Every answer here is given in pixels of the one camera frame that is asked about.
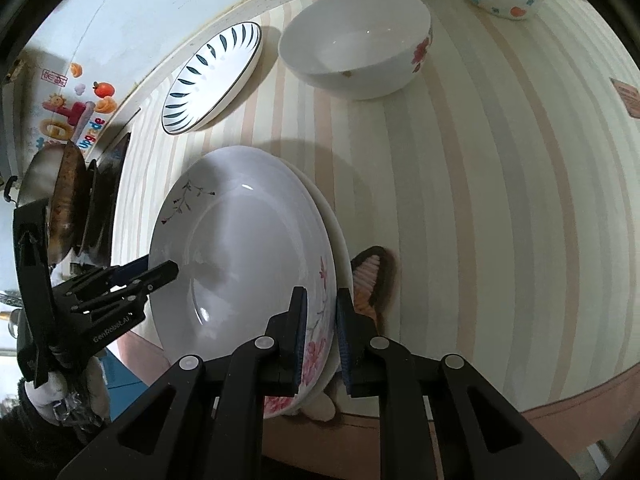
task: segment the stacked plate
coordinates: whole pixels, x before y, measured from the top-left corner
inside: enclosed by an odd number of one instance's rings
[[[149,264],[165,260],[178,263],[178,278],[150,300],[169,361],[231,354],[262,335],[301,285],[308,308],[300,390],[268,397],[265,417],[296,410],[331,380],[336,291],[353,293],[351,266],[333,211],[304,174],[256,148],[208,153],[160,209]]]

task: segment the brown label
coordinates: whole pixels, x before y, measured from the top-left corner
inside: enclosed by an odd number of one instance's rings
[[[635,86],[611,78],[614,88],[625,104],[626,111],[634,119],[640,119],[640,92]]]

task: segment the frying pan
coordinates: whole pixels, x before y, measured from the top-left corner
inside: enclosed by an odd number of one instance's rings
[[[4,188],[4,199],[8,202],[12,202],[9,191],[16,180],[16,176],[10,177]],[[36,153],[24,174],[16,206],[49,199],[47,259],[50,266],[60,263],[71,248],[80,243],[88,205],[87,180],[84,157],[72,142],[45,146]]]

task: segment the red flower design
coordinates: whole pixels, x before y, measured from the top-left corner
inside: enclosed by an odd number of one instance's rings
[[[422,60],[424,60],[425,56],[427,55],[427,48],[431,44],[431,38],[433,37],[432,30],[433,29],[430,28],[427,37],[424,38],[424,40],[422,40],[421,44],[415,47],[414,60],[411,62],[412,64],[415,65],[416,63],[421,63]]]
[[[284,410],[293,402],[293,397],[265,397],[264,413],[271,415],[272,413]]]
[[[305,357],[302,364],[302,383],[308,386],[311,381],[316,378],[316,372],[318,371],[318,365],[320,364],[320,356],[322,350],[326,345],[326,338],[322,338],[319,343],[315,341],[309,341],[306,344]]]
[[[324,260],[322,256],[320,256],[320,279],[322,280],[322,286],[324,286],[324,291],[326,292],[326,269],[324,268]]]

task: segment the pan handle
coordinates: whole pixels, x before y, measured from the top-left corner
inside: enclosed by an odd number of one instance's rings
[[[9,192],[11,191],[12,186],[15,184],[17,180],[18,180],[18,177],[15,175],[12,175],[6,181],[6,184],[4,184],[4,200],[6,202],[15,202],[15,205],[18,205],[18,203],[13,198],[11,198],[11,195],[9,194]]]

